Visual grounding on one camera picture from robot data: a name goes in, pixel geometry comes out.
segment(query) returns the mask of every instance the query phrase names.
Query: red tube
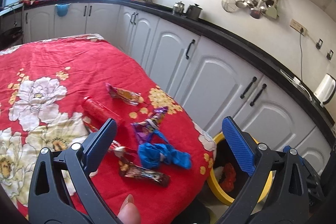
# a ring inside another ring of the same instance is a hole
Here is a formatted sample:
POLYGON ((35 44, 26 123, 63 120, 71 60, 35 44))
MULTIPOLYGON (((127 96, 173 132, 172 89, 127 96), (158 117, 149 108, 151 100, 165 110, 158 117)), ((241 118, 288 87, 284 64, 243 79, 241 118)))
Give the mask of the red tube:
POLYGON ((91 96, 86 96, 82 102, 83 109, 94 119, 104 124, 107 119, 112 118, 117 123, 117 126, 123 125, 125 122, 119 115, 115 114, 113 111, 109 110, 104 105, 93 100, 91 96))

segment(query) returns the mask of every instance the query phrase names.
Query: metal screw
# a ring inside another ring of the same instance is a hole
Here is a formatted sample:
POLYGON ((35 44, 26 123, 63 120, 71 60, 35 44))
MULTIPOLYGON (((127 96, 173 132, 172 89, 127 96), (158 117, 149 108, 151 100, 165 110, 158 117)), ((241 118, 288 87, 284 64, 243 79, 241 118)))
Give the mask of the metal screw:
POLYGON ((267 149, 267 145, 264 144, 264 143, 260 143, 260 144, 258 144, 258 148, 259 148, 260 150, 266 150, 266 149, 267 149))
POLYGON ((297 151, 294 149, 294 148, 291 148, 289 150, 289 152, 292 154, 292 155, 297 155, 297 151))
POLYGON ((78 150, 81 148, 81 144, 80 143, 74 143, 72 146, 71 146, 71 149, 72 150, 78 150))
POLYGON ((45 154, 45 153, 47 153, 47 152, 48 152, 48 148, 45 147, 45 148, 42 148, 42 149, 41 149, 41 154, 45 154))

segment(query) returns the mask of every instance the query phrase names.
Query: power outlet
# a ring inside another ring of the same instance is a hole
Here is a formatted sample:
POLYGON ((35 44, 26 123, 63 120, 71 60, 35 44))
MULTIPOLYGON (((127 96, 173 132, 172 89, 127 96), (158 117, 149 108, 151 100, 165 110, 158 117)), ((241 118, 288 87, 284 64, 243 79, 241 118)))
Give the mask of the power outlet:
POLYGON ((300 23, 295 21, 294 19, 291 20, 291 23, 289 24, 294 30, 297 30, 298 32, 301 32, 301 28, 303 29, 302 35, 305 37, 307 35, 307 29, 303 27, 300 23))

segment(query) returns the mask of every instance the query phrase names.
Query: white kettle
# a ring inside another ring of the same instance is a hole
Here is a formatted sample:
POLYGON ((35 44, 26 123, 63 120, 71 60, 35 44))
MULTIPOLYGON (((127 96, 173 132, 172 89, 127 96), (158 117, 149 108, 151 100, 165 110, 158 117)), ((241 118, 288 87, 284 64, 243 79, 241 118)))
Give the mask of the white kettle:
POLYGON ((320 101, 321 107, 328 104, 336 91, 336 80, 329 74, 326 74, 319 87, 314 92, 316 98, 320 101))

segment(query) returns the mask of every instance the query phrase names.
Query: metal kettle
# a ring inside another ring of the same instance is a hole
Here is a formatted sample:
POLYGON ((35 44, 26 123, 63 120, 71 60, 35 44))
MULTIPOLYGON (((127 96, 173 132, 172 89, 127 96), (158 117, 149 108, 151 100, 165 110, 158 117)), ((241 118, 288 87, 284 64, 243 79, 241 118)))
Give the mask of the metal kettle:
POLYGON ((182 15, 184 11, 184 3, 182 1, 176 2, 173 7, 174 15, 182 15))
POLYGON ((186 14, 187 18, 190 18, 192 20, 198 20, 202 10, 203 9, 200 8, 198 4, 189 5, 185 14, 186 14))
POLYGON ((321 107, 328 104, 336 91, 336 80, 329 74, 326 74, 319 87, 314 92, 316 98, 320 101, 321 107))

